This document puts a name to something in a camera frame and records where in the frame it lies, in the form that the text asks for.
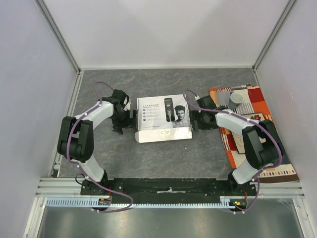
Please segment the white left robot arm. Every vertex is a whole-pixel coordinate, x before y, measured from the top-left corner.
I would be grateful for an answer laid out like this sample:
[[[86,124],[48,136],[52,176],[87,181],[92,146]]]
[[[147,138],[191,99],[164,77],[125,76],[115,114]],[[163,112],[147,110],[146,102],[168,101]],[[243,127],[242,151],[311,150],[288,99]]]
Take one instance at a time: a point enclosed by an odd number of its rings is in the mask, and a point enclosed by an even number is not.
[[[104,120],[111,119],[112,131],[122,134],[132,126],[130,98],[122,90],[115,89],[110,97],[102,97],[85,112],[62,119],[57,152],[81,169],[86,180],[92,182],[92,190],[103,195],[109,184],[107,173],[98,164],[94,152],[94,129]]]

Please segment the white box with black tray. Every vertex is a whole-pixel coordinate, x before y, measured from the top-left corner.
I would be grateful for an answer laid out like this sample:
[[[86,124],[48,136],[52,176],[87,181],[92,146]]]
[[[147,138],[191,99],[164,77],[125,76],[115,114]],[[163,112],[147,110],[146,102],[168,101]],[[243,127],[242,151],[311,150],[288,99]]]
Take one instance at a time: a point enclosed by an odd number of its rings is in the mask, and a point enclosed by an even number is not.
[[[139,143],[192,139],[188,104],[183,95],[137,98]]]

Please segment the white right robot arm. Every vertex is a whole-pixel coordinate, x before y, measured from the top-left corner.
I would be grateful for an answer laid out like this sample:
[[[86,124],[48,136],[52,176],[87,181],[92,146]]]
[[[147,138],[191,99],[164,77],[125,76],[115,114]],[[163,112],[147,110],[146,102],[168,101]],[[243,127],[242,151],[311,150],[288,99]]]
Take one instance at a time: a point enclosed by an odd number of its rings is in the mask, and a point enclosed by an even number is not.
[[[245,183],[255,179],[263,170],[279,166],[284,155],[283,146],[272,121],[246,118],[232,110],[215,108],[210,96],[195,96],[195,108],[207,115],[213,115],[218,127],[240,135],[246,159],[233,172],[233,179],[227,182],[228,192],[238,195],[245,189]]]

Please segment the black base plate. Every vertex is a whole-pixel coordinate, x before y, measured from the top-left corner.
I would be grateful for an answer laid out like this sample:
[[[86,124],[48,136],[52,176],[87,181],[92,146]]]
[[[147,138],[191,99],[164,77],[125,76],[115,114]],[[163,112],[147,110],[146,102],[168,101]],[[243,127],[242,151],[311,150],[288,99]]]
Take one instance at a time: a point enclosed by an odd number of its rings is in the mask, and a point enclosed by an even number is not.
[[[235,185],[215,178],[110,178],[104,187],[130,195],[186,193],[211,196],[254,196],[256,186],[249,182]]]

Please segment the white patterned cup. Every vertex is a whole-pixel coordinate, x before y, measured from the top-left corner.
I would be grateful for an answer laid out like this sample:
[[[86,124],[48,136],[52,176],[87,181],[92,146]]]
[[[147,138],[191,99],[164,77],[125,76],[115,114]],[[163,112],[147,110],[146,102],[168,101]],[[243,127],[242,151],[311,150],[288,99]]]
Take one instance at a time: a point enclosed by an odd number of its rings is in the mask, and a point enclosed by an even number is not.
[[[229,96],[228,107],[231,110],[234,110],[239,105],[241,105],[243,103],[243,101],[244,101],[243,95],[241,95],[240,93],[231,92],[230,96]]]

